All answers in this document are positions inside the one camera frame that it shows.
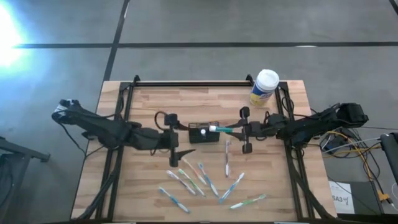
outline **black floor stripe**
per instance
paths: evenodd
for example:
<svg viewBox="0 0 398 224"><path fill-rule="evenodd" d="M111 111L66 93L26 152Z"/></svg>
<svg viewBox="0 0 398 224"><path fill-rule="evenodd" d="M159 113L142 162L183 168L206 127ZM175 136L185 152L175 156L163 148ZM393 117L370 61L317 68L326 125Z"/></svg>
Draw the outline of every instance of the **black floor stripe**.
<svg viewBox="0 0 398 224"><path fill-rule="evenodd" d="M81 49L111 48L112 44L18 44L15 49Z"/></svg>
<svg viewBox="0 0 398 224"><path fill-rule="evenodd" d="M398 5L395 2L395 0L389 0L391 3L391 6L394 8L394 11L396 12L397 16L398 16Z"/></svg>
<svg viewBox="0 0 398 224"><path fill-rule="evenodd" d="M122 35L124 20L126 18L127 8L129 6L130 0L124 0L122 11L120 13L118 28L116 29L116 33L114 35L113 44L111 53L109 54L108 63L106 64L105 74L104 74L104 81L108 81L111 78L112 68L114 59L116 57L116 52L118 51L118 44L120 41L120 36Z"/></svg>
<svg viewBox="0 0 398 224"><path fill-rule="evenodd" d="M390 42L201 42L201 43L120 43L118 48L172 49L172 48L228 48L228 47L397 47Z"/></svg>

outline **wooden table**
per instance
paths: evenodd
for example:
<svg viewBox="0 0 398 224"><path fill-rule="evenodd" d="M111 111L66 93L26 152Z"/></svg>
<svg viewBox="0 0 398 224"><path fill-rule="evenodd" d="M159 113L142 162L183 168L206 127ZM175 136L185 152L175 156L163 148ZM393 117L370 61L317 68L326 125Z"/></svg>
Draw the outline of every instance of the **wooden table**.
<svg viewBox="0 0 398 224"><path fill-rule="evenodd" d="M294 112L310 114L303 81L287 82L290 97L295 103ZM104 83L98 104L98 114L114 113L119 84L120 82ZM221 125L233 124L239 119L239 109L243 106L250 107L249 120L252 121L262 121L266 111L271 114L277 113L275 96L262 108L257 108L249 102L250 91L249 87L135 87L130 120L156 129L154 115L158 110L177 113L180 122L185 125L189 122L206 121L219 121ZM232 142L229 147L230 178L226 178L224 174L224 145L227 139ZM210 188L203 185L183 162L179 163L179 168L194 179L206 193L206 198L190 195L176 180L166 175L165 171L168 169L175 173L178 171L176 168L169 167L168 153L163 154L157 151L155 156L150 156L149 151L137 151L134 148L125 147L114 221L295 221L294 201L284 145L281 140L268 138L265 141L256 141L253 139L253 153L251 154L242 154L242 142L226 134L221 134L220 141L213 144L191 145L188 133L179 131L179 142L179 150L196 149L185 158L195 166L197 162L204 164L206 172L220 195L225 193L242 172L245 173L243 180L220 205ZM98 146L100 146L98 142L91 142L88 152ZM72 217L83 213L100 189L105 158L106 150L103 150L91 155L85 161ZM307 147L304 162L311 190L328 212L336 216L319 148ZM186 214L168 197L161 194L158 190L159 186L177 197L191 210L191 214ZM109 194L105 201L104 215L108 209ZM228 210L229 206L260 194L266 194L267 198L237 210ZM305 211L301 193L300 198Z"/></svg>

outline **green toothbrush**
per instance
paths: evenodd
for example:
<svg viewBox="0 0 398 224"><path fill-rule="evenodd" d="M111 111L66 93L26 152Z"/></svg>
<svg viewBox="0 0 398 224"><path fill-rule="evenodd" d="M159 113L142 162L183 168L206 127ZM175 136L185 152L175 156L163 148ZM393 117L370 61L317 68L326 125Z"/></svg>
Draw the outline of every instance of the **green toothbrush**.
<svg viewBox="0 0 398 224"><path fill-rule="evenodd" d="M191 177L189 177L188 174L186 174L184 172L184 170L179 169L178 171L180 172L180 174L184 175L188 179L188 181L191 183L192 187L194 187L197 191L199 191L199 193L202 196L206 197L205 193L197 186L197 184L194 183L194 181L191 179Z"/></svg>
<svg viewBox="0 0 398 224"><path fill-rule="evenodd" d="M262 194L258 198L251 199L251 200L245 200L245 201L243 201L241 203L237 203L236 205L232 205L229 209L239 208L239 207L242 207L243 205L248 205L248 204L253 203L253 202L257 201L257 200L264 199L265 197L266 197L266 195Z"/></svg>

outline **gray floor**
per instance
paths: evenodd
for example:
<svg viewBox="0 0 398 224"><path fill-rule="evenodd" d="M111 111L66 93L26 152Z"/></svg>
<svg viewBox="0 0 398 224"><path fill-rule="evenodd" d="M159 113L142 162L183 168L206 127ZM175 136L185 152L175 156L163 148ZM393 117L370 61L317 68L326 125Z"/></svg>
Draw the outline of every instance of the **gray floor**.
<svg viewBox="0 0 398 224"><path fill-rule="evenodd" d="M0 1L26 44L111 43L122 4ZM325 41L398 41L398 15L388 0L131 0L121 36L121 42ZM61 98L95 110L110 49L13 52L19 58L0 65L0 136L52 156L46 164L31 162L8 222L68 220L83 157L50 115ZM119 49L111 80L136 74L143 80L240 80L270 68L282 79L303 79L316 110L357 102L369 115L368 126L398 127L397 59L397 47ZM68 128L86 146L81 130ZM372 138L385 131L359 132ZM394 179L385 155L375 155L381 184L391 194ZM325 164L335 180L367 180L359 159ZM384 209L398 213L389 205Z"/></svg>

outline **disinfecting wipes container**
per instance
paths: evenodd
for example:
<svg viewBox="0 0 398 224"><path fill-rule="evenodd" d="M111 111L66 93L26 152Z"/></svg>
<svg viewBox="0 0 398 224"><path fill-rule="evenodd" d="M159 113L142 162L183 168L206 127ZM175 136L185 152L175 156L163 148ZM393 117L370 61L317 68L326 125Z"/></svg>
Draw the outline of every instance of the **disinfecting wipes container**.
<svg viewBox="0 0 398 224"><path fill-rule="evenodd" d="M263 69L256 78L250 94L250 102L254 106L262 106L278 87L279 76L276 72Z"/></svg>

